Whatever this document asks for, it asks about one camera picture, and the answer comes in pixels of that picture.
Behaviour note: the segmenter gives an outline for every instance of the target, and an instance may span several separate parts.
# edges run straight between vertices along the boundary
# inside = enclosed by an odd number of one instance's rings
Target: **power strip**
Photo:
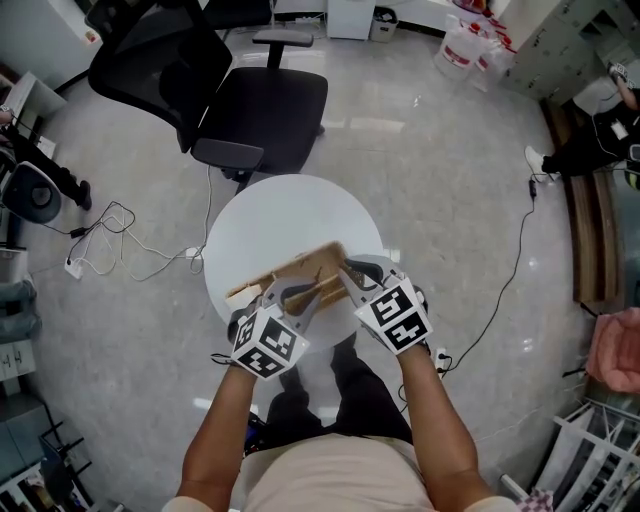
[[[307,17],[307,16],[295,19],[295,24],[296,25],[311,25],[313,23],[320,23],[320,19],[311,18],[311,17]]]

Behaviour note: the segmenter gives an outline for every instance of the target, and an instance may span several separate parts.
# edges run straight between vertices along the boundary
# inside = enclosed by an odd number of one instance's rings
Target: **black pants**
[[[35,165],[55,183],[62,194],[73,199],[78,206],[84,202],[87,193],[80,188],[69,169],[60,167],[47,157],[29,139],[20,135],[14,126],[7,127],[3,135],[13,146],[16,162],[29,162]]]
[[[322,426],[320,419],[309,411],[309,394],[301,385],[285,389],[271,402],[261,436],[264,448],[285,446],[330,433],[413,442],[411,429],[384,382],[358,359],[352,346],[347,349],[336,347],[331,369],[342,397],[336,422]]]
[[[628,143],[619,141],[611,130],[615,116],[596,115],[580,128],[553,156],[545,157],[542,170],[564,176],[582,176],[624,158]],[[603,151],[600,145],[614,155]]]

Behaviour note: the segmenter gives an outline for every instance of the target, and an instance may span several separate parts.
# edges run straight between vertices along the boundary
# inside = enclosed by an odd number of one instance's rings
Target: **white table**
[[[293,174],[249,186],[220,212],[203,251],[213,306],[229,323],[232,312],[225,297],[230,290],[334,240],[347,255],[383,254],[373,219],[337,185]],[[359,326],[354,309],[345,298],[314,316],[305,333],[309,351],[332,347],[353,334]]]

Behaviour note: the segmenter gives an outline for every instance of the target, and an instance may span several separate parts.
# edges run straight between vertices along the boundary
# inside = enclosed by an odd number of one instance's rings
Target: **plastic bottle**
[[[447,33],[434,58],[434,64],[445,76],[453,80],[464,80],[473,64],[489,47],[487,34],[480,25],[467,25],[455,16],[448,15]]]
[[[511,48],[511,39],[508,36],[500,37],[495,46],[482,54],[476,62],[471,83],[481,91],[487,92],[498,84],[513,65],[516,53]]]

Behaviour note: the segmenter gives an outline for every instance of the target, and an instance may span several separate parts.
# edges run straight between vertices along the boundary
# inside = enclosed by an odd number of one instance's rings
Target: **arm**
[[[624,101],[624,104],[631,110],[640,110],[636,95],[629,90],[627,84],[621,76],[616,77],[616,85],[618,86],[618,91],[620,91],[620,96],[622,96],[622,101]]]
[[[413,346],[398,355],[398,361],[413,445],[435,508],[440,512],[462,512],[493,496],[478,473],[473,439],[449,401],[427,351]]]
[[[249,408],[256,377],[242,368],[227,370],[213,404],[182,464],[178,496],[189,496],[214,512],[229,509],[240,472]]]

